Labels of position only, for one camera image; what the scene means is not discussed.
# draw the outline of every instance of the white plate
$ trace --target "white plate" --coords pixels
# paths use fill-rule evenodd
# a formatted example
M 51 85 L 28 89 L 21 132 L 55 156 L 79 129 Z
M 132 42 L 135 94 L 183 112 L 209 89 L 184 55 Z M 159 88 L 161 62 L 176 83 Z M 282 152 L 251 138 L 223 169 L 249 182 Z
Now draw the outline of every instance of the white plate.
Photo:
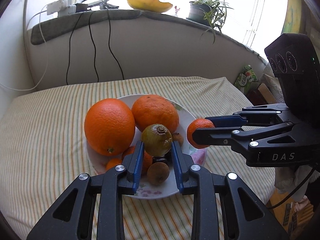
M 129 95 L 125 97 L 118 98 L 119 100 L 126 103 L 127 106 L 131 109 L 133 103 L 143 95 Z M 179 126 L 176 130 L 176 132 L 180 133 L 183 136 L 184 142 L 181 147 L 181 150 L 185 154 L 189 154 L 192 156 L 194 162 L 199 165 L 203 165 L 205 162 L 207 149 L 201 149 L 198 150 L 194 148 L 187 140 L 187 128 L 189 124 L 195 119 L 194 116 L 183 106 L 179 105 L 178 103 L 169 100 L 174 107 L 178 111 L 179 115 Z M 136 145 L 137 141 L 141 140 L 141 132 L 136 128 L 136 132 L 133 138 L 133 141 L 131 143 L 132 145 Z M 119 158 L 121 159 L 121 155 L 118 156 L 103 156 L 101 154 L 98 154 L 96 151 L 94 151 L 90 145 L 87 143 L 87 151 L 88 151 L 88 158 L 91 162 L 95 172 L 97 174 L 103 174 L 106 172 L 106 164 L 111 158 Z M 173 167 L 170 166 L 170 175 L 167 178 L 167 180 L 162 183 L 160 186 L 153 186 L 149 184 L 147 178 L 143 176 L 140 179 L 139 188 L 137 190 L 137 193 L 135 195 L 129 195 L 133 198 L 140 198 L 140 199 L 157 199 L 157 198 L 164 198 L 171 195 L 174 195 L 179 192 L 177 189 L 176 179 L 174 176 L 174 170 Z

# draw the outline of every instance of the black cord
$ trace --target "black cord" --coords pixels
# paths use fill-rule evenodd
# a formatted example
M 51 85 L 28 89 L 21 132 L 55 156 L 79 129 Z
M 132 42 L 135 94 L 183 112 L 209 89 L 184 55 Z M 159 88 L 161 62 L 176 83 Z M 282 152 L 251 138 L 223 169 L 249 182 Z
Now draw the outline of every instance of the black cord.
M 69 38 L 69 63 L 68 63 L 67 74 L 66 74 L 66 83 L 67 83 L 67 85 L 68 85 L 68 72 L 69 72 L 69 68 L 70 68 L 71 37 L 72 37 L 73 32 L 75 31 L 76 26 L 77 26 L 77 24 L 78 24 L 78 22 L 79 22 L 79 20 L 80 20 L 80 18 L 81 18 L 82 15 L 83 15 L 83 13 L 80 14 L 80 16 L 79 16 L 79 18 L 78 18 L 78 20 L 77 20 L 77 22 L 76 22 L 76 25 L 73 27 L 73 30 L 72 30 L 71 35 L 70 35 L 70 38 Z
M 92 38 L 92 33 L 91 33 L 91 26 L 90 26 L 90 19 L 91 19 L 91 16 L 92 16 L 93 13 L 90 14 L 90 17 L 89 17 L 89 31 L 90 31 L 90 37 L 91 37 L 91 41 L 92 41 L 92 44 L 94 46 L 94 60 L 93 60 L 93 66 L 94 66 L 94 70 L 96 72 L 96 75 L 97 75 L 97 78 L 98 78 L 98 81 L 99 82 L 99 75 L 98 75 L 98 72 L 97 72 L 97 68 L 96 68 L 96 56 L 97 56 L 97 49 L 96 49 L 96 45 L 94 44 L 94 41 L 93 41 L 93 38 Z
M 116 62 L 117 62 L 118 65 L 119 65 L 119 68 L 120 68 L 121 74 L 122 74 L 122 79 L 124 80 L 124 75 L 123 75 L 123 71 L 122 71 L 122 68 L 121 68 L 121 66 L 120 66 L 120 63 L 119 63 L 119 61 L 117 60 L 117 58 L 115 57 L 115 55 L 113 54 L 113 52 L 112 52 L 112 50 L 111 50 L 111 48 L 110 48 L 111 22 L 110 22 L 110 16 L 109 16 L 109 9 L 108 9 L 108 7 L 106 7 L 106 8 L 107 8 L 107 14 L 108 14 L 108 20 L 109 20 L 109 41 L 108 41 L 108 46 L 109 46 L 109 50 L 110 50 L 111 54 L 113 55 L 114 59 L 116 60 Z
M 289 195 L 287 195 L 283 200 L 281 200 L 278 204 L 271 206 L 271 207 L 267 207 L 268 209 L 274 209 L 278 206 L 280 206 L 281 204 L 283 204 L 284 202 L 286 202 L 294 193 L 297 192 L 297 190 L 299 188 L 302 187 L 303 184 L 305 184 L 305 182 L 311 177 L 312 173 L 315 171 L 315 168 L 312 168 L 312 170 L 309 172 L 309 174 L 304 178 L 304 180 L 293 190 L 289 193 Z

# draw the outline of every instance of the green snack bag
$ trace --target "green snack bag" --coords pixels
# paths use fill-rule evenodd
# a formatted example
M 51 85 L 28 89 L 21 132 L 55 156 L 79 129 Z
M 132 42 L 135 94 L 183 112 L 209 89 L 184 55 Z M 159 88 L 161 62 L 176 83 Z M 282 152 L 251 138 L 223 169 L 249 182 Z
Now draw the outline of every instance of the green snack bag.
M 234 86 L 238 88 L 244 95 L 249 92 L 252 82 L 258 79 L 250 65 L 244 66 L 243 71 L 239 74 Z

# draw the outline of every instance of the tablecloth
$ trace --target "tablecloth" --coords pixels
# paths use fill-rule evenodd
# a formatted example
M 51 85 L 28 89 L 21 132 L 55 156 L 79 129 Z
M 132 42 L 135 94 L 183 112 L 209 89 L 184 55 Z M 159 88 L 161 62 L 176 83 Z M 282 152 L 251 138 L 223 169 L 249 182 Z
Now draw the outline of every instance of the tablecloth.
M 16 98 L 0 120 L 0 210 L 13 230 L 26 239 L 29 231 L 81 173 L 94 175 L 86 156 L 84 118 L 104 98 L 158 94 L 196 118 L 227 115 L 251 106 L 226 78 L 155 77 L 77 84 Z M 273 168 L 250 168 L 230 147 L 209 147 L 204 165 L 211 172 L 237 173 L 266 203 L 274 191 Z M 99 198 L 92 239 L 96 239 Z M 123 197 L 127 240 L 190 239 L 193 196 L 176 194 L 157 200 Z M 220 237 L 223 236 L 221 210 Z

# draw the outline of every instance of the plant pot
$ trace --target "plant pot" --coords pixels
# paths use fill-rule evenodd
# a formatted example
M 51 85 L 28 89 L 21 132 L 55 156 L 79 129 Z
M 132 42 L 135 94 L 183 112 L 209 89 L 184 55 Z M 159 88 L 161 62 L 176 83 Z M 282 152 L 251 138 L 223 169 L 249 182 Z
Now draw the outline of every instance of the plant pot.
M 210 12 L 210 6 L 206 4 L 193 4 L 194 2 L 192 1 L 189 3 L 190 12 L 187 20 L 210 26 L 208 20 L 204 20 L 204 11 Z

